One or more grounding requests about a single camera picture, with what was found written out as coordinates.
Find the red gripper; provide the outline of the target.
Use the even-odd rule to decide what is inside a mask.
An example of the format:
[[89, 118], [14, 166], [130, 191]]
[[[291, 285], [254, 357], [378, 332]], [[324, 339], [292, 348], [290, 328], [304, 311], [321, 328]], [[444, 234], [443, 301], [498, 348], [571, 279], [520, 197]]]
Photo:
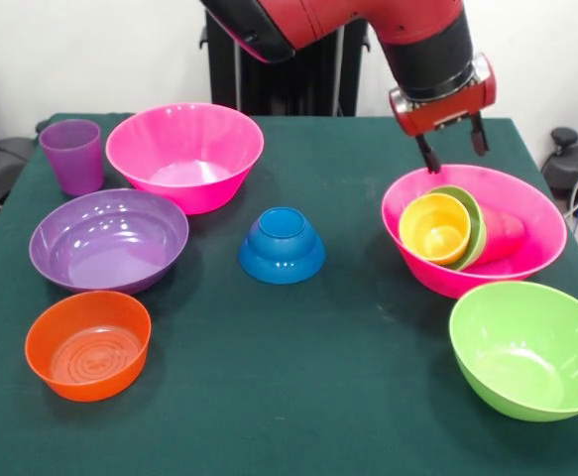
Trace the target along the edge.
[[472, 66], [470, 80], [455, 93], [439, 99], [418, 102], [406, 98], [398, 87], [390, 91], [394, 115], [407, 135], [417, 135], [414, 138], [430, 174], [438, 174], [441, 165], [423, 134], [454, 121], [470, 116], [475, 153], [484, 157], [490, 151], [480, 111], [496, 102], [496, 78], [484, 54], [474, 54]]

